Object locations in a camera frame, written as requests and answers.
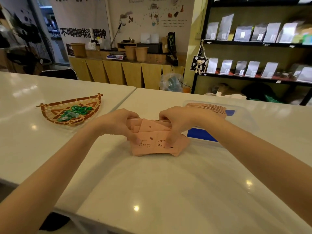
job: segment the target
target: finger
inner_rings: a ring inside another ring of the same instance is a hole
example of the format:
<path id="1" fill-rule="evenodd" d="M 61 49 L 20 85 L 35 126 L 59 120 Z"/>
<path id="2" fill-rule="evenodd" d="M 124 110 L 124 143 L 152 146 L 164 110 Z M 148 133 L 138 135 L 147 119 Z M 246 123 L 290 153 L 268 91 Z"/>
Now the finger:
<path id="1" fill-rule="evenodd" d="M 166 117 L 166 114 L 167 114 L 167 110 L 161 111 L 161 112 L 159 113 L 159 120 L 166 120 L 166 119 L 168 119 L 168 118 Z"/>
<path id="2" fill-rule="evenodd" d="M 173 125 L 171 131 L 169 132 L 167 138 L 166 138 L 166 144 L 168 145 L 173 145 L 177 139 L 180 137 L 182 131 L 181 127 L 178 125 Z"/>
<path id="3" fill-rule="evenodd" d="M 127 126 L 123 126 L 121 128 L 120 134 L 127 137 L 127 140 L 133 142 L 134 144 L 141 143 L 141 140 L 136 136 L 136 134 L 132 133 Z"/>
<path id="4" fill-rule="evenodd" d="M 128 111 L 128 112 L 129 112 L 129 113 L 128 113 L 128 118 L 130 118 L 130 117 L 140 118 L 139 115 L 138 115 L 137 113 L 131 112 L 131 111 Z"/>

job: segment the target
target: plastic bag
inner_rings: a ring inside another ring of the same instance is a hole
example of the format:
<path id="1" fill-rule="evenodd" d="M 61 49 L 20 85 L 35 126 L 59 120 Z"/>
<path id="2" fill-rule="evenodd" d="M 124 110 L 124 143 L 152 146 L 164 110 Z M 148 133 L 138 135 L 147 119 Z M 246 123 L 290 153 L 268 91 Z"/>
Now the plastic bag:
<path id="1" fill-rule="evenodd" d="M 183 77 L 180 74 L 170 73 L 161 75 L 159 88 L 160 90 L 173 91 L 173 92 L 183 92 L 183 87 L 181 82 L 183 82 Z"/>

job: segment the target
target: hand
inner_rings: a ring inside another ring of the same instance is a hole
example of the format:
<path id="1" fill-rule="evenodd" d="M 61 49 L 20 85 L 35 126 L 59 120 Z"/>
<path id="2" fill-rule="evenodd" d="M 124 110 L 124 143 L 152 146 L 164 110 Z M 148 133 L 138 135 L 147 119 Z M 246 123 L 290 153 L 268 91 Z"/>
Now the hand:
<path id="1" fill-rule="evenodd" d="M 140 144 L 141 140 L 126 126 L 126 121 L 130 117 L 140 118 L 135 112 L 119 109 L 92 120 L 88 125 L 91 126 L 99 136 L 104 134 L 124 135 L 133 143 Z"/>
<path id="2" fill-rule="evenodd" d="M 172 124 L 166 143 L 172 145 L 183 131 L 200 125 L 201 118 L 209 117 L 214 113 L 202 108 L 178 107 L 169 108 L 159 113 L 159 120 L 169 119 Z"/>

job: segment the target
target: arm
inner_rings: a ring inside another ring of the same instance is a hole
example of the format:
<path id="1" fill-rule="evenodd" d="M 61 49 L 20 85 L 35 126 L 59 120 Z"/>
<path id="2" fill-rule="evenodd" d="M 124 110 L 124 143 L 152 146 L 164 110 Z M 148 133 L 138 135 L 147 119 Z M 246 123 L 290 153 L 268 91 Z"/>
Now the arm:
<path id="1" fill-rule="evenodd" d="M 138 115 L 116 110 L 79 130 L 0 204 L 0 234 L 36 233 L 99 136 L 121 134 L 137 143 L 126 126 L 129 117 Z"/>
<path id="2" fill-rule="evenodd" d="M 194 126 L 204 128 L 312 226 L 312 168 L 309 165 L 209 110 L 173 107 L 160 112 L 159 118 L 168 118 L 173 125 L 166 140 L 169 144 L 183 131 Z"/>

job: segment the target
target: clear plastic container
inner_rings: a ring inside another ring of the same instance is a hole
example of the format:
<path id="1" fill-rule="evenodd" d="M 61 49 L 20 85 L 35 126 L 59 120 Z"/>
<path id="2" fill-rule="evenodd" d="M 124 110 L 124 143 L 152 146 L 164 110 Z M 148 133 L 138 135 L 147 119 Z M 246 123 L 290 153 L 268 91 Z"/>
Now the clear plastic container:
<path id="1" fill-rule="evenodd" d="M 183 106 L 185 106 L 188 103 L 201 103 L 201 104 L 212 104 L 217 106 L 222 106 L 226 108 L 227 117 L 226 120 L 231 122 L 232 124 L 250 132 L 255 133 L 257 130 L 259 130 L 258 124 L 248 112 L 247 109 L 240 107 L 240 106 L 233 106 L 233 105 L 227 105 L 227 104 L 218 104 L 218 103 L 210 103 L 210 102 L 201 102 L 201 101 L 193 101 L 193 100 L 187 100 L 183 103 Z M 203 131 L 202 128 L 193 128 L 188 131 L 188 137 L 197 138 L 197 139 L 204 139 L 209 141 L 215 141 L 216 140 L 206 131 Z"/>

